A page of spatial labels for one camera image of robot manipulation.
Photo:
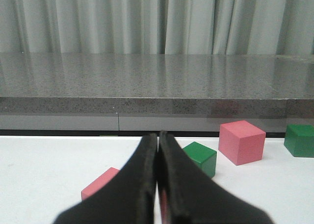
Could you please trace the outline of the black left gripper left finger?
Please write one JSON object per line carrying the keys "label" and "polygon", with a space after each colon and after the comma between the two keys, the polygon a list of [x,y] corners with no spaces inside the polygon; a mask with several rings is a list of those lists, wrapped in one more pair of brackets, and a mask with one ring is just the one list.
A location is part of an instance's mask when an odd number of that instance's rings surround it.
{"label": "black left gripper left finger", "polygon": [[89,198],[59,214],[56,224],[152,224],[157,136],[143,136],[123,168]]}

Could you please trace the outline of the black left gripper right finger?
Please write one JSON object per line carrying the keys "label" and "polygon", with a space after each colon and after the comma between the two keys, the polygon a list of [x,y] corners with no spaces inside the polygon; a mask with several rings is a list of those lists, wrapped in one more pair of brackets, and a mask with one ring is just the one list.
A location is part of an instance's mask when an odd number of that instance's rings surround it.
{"label": "black left gripper right finger", "polygon": [[261,209],[217,185],[180,148],[159,135],[157,182],[164,224],[271,224]]}

